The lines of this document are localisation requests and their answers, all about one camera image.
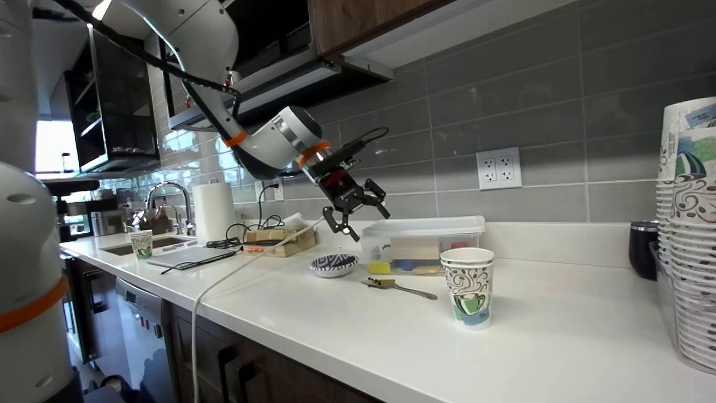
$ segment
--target paper cup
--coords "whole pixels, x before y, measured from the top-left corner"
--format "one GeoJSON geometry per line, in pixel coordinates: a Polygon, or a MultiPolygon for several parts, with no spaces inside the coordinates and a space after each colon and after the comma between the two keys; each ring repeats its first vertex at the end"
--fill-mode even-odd
{"type": "Polygon", "coordinates": [[[149,260],[152,256],[152,231],[136,231],[127,235],[134,256],[136,260],[149,260]]]}
{"type": "Polygon", "coordinates": [[[716,99],[693,99],[664,106],[661,180],[674,180],[678,163],[678,141],[692,127],[706,127],[716,120],[716,99]]]}
{"type": "Polygon", "coordinates": [[[489,249],[451,249],[442,253],[454,316],[471,324],[492,317],[492,260],[489,249]]]}

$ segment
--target kitchen counter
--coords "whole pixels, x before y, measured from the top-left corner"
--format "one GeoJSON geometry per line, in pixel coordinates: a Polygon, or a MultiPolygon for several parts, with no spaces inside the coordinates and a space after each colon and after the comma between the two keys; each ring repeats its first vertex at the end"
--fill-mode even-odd
{"type": "Polygon", "coordinates": [[[110,254],[123,235],[62,243],[95,266],[192,308],[307,367],[382,400],[711,403],[716,376],[682,362],[658,308],[653,282],[624,266],[500,260],[495,317],[485,328],[452,317],[443,277],[399,277],[439,299],[361,283],[366,270],[322,279],[307,263],[359,253],[340,235],[296,256],[236,254],[192,270],[110,254]]]}

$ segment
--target wall tile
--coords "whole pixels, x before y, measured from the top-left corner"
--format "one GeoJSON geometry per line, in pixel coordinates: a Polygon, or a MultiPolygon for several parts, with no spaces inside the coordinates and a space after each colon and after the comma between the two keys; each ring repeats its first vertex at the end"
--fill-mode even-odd
{"type": "Polygon", "coordinates": [[[387,133],[369,143],[361,154],[361,166],[399,166],[433,159],[430,132],[387,133]]]}
{"type": "Polygon", "coordinates": [[[592,180],[653,178],[658,172],[661,132],[587,141],[592,180]]]}
{"type": "Polygon", "coordinates": [[[446,92],[474,79],[536,66],[578,54],[578,17],[573,7],[552,11],[509,35],[476,39],[464,52],[448,52],[428,65],[430,92],[446,92]]]}
{"type": "Polygon", "coordinates": [[[321,198],[322,196],[322,190],[311,184],[307,177],[291,177],[291,178],[285,178],[285,196],[287,198],[321,198]]]}
{"type": "Polygon", "coordinates": [[[333,147],[340,147],[342,146],[342,138],[340,138],[340,122],[338,120],[330,120],[330,122],[322,122],[322,141],[330,141],[333,143],[333,147]]]}
{"type": "Polygon", "coordinates": [[[523,147],[520,152],[521,184],[585,180],[585,143],[523,147]]]}
{"type": "Polygon", "coordinates": [[[592,4],[581,8],[585,48],[678,28],[716,16],[713,0],[597,0],[592,4]]]}
{"type": "Polygon", "coordinates": [[[686,31],[656,35],[622,46],[585,54],[587,93],[713,73],[716,46],[706,37],[716,35],[716,20],[686,31]]]}
{"type": "Polygon", "coordinates": [[[333,122],[333,120],[338,120],[342,116],[338,99],[321,102],[321,105],[314,105],[314,106],[309,106],[309,111],[321,122],[333,122]]]}
{"type": "Polygon", "coordinates": [[[479,209],[491,222],[585,222],[585,186],[491,190],[479,209]]]}
{"type": "Polygon", "coordinates": [[[434,127],[434,154],[462,156],[492,147],[526,147],[581,138],[580,100],[505,113],[498,119],[434,127]]]}
{"type": "Polygon", "coordinates": [[[366,92],[340,99],[342,111],[389,106],[428,93],[425,66],[414,62],[395,72],[395,77],[366,92]]]}
{"type": "Polygon", "coordinates": [[[585,186],[439,193],[442,214],[485,214],[489,222],[585,222],[585,186]]]}
{"type": "Polygon", "coordinates": [[[434,167],[433,160],[353,170],[361,184],[373,178],[387,193],[433,193],[434,190],[434,167]]]}
{"type": "Polygon", "coordinates": [[[392,217],[437,217],[437,195],[416,193],[416,195],[389,195],[387,209],[392,217]]]}
{"type": "Polygon", "coordinates": [[[587,135],[661,132],[664,105],[711,93],[716,93],[716,76],[588,95],[585,100],[587,135]]]}
{"type": "Polygon", "coordinates": [[[462,190],[479,186],[474,154],[434,160],[434,175],[439,190],[462,190]]]}
{"type": "Polygon", "coordinates": [[[653,203],[653,180],[588,186],[588,207],[593,222],[653,218],[653,203]]]}
{"type": "Polygon", "coordinates": [[[285,198],[283,214],[289,217],[293,213],[301,213],[305,218],[321,218],[322,206],[330,206],[330,202],[328,198],[285,198]]]}
{"type": "Polygon", "coordinates": [[[401,102],[401,105],[379,110],[373,113],[361,113],[361,116],[348,119],[340,124],[340,133],[342,133],[342,141],[351,141],[379,124],[387,124],[389,133],[408,133],[408,132],[425,130],[430,127],[428,100],[401,102]]]}
{"type": "Polygon", "coordinates": [[[479,190],[439,193],[442,217],[481,214],[479,207],[479,190]]]}
{"type": "Polygon", "coordinates": [[[539,68],[501,76],[430,99],[433,122],[481,119],[512,110],[558,102],[580,95],[580,65],[575,58],[539,68]]]}

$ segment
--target wooden cabinet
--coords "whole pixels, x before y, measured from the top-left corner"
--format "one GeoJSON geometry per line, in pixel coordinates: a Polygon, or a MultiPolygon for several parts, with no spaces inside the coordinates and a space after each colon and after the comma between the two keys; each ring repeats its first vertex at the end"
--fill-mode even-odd
{"type": "Polygon", "coordinates": [[[102,32],[65,72],[83,172],[123,172],[159,160],[149,68],[102,32]]]}
{"type": "Polygon", "coordinates": [[[309,0],[314,46],[340,54],[452,0],[309,0]]]}
{"type": "MultiPolygon", "coordinates": [[[[172,339],[181,400],[190,400],[190,313],[180,307],[172,308],[172,339]]],[[[201,403],[377,403],[203,317],[197,320],[197,368],[201,403]]]]}

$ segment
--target black object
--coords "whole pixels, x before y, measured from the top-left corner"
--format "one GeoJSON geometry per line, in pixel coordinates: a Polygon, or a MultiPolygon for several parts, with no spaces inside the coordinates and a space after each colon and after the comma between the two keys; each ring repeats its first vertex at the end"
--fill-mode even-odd
{"type": "Polygon", "coordinates": [[[656,222],[632,222],[628,231],[628,261],[634,270],[644,279],[656,279],[656,261],[649,243],[658,241],[656,222]]]}
{"type": "Polygon", "coordinates": [[[80,376],[76,374],[76,368],[71,368],[71,372],[74,372],[71,381],[60,392],[57,392],[51,397],[48,397],[46,403],[78,403],[78,400],[85,400],[83,397],[80,376]]]}

